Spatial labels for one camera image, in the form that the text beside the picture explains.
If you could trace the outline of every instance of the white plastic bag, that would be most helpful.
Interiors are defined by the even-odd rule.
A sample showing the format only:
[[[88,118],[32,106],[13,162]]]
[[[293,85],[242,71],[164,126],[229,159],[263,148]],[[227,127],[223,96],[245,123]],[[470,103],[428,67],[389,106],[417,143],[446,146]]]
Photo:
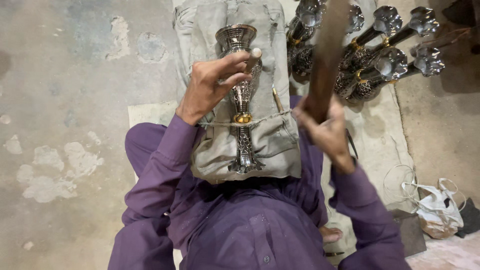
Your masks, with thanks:
[[[438,179],[440,190],[430,185],[414,184],[425,190],[431,192],[418,203],[417,213],[420,217],[422,229],[431,237],[436,239],[445,239],[454,235],[458,228],[463,227],[463,219],[460,216],[460,211],[453,200],[453,194],[456,191],[450,191],[445,188],[443,181],[450,181],[446,178]],[[445,200],[450,199],[448,207],[445,206]]]

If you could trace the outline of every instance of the black cloth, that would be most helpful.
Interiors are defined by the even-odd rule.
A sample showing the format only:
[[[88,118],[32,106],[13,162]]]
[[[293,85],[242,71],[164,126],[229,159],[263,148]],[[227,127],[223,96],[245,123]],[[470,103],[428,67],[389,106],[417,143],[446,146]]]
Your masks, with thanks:
[[[467,205],[460,211],[460,216],[463,219],[463,228],[458,228],[458,232],[455,234],[460,238],[465,238],[465,235],[480,230],[480,210],[475,208],[472,198],[468,198],[466,202],[463,202],[460,209],[462,209],[465,203]]]

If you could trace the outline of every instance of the dark cloth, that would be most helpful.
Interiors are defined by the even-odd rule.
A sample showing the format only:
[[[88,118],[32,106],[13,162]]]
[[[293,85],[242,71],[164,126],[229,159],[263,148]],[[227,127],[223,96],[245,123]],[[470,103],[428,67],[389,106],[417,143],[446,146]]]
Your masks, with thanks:
[[[463,202],[460,205],[460,209],[462,209],[464,204],[467,205],[460,211],[460,216],[463,219],[463,228],[458,228],[458,232],[455,234],[460,238],[465,238],[465,235],[480,230],[480,210],[475,208],[472,198],[468,198],[467,201]]]
[[[299,99],[291,97],[291,105]],[[125,148],[139,181],[125,196],[125,227],[108,268],[173,270],[176,247],[184,256],[180,269],[335,269],[318,231],[327,222],[323,153],[306,135],[300,132],[301,178],[211,185],[190,171],[192,147],[203,134],[177,115],[168,128],[143,123],[127,133]],[[409,269],[398,227],[363,170],[332,170],[332,183],[330,205],[352,218],[357,237],[357,252],[339,269]]]

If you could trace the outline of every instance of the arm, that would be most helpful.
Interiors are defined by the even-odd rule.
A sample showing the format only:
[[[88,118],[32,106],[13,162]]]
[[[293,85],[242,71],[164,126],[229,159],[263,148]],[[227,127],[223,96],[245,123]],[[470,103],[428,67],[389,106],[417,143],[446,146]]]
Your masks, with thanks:
[[[175,115],[152,153],[138,183],[125,195],[125,227],[115,237],[108,269],[175,269],[173,244],[167,236],[175,188],[189,166],[203,129]]]
[[[353,162],[345,136],[343,106],[332,97],[328,119],[318,124],[299,102],[294,114],[312,142],[332,160],[335,194],[330,205],[351,218],[357,251],[339,269],[410,269],[404,259],[400,231],[380,201],[367,175]]]
[[[329,203],[351,218],[357,238],[357,251],[343,259],[338,269],[410,269],[400,230],[363,169],[356,166],[352,174],[333,169],[332,182],[335,194]]]
[[[170,219],[164,213],[173,203],[177,184],[190,165],[193,145],[203,135],[196,123],[235,84],[252,78],[241,73],[248,56],[240,52],[193,65],[190,84],[158,149],[150,156],[138,183],[125,196],[125,227],[115,237],[109,270],[175,269],[173,243],[167,235]]]

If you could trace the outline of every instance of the bare foot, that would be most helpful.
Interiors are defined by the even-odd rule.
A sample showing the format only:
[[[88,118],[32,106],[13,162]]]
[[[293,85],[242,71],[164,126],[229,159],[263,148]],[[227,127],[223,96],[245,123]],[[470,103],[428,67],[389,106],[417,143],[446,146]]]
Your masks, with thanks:
[[[327,228],[325,226],[321,227],[318,229],[320,231],[320,234],[324,238],[324,243],[329,244],[329,243],[334,243],[338,240],[340,240],[343,236],[343,232],[340,229],[337,228]]]

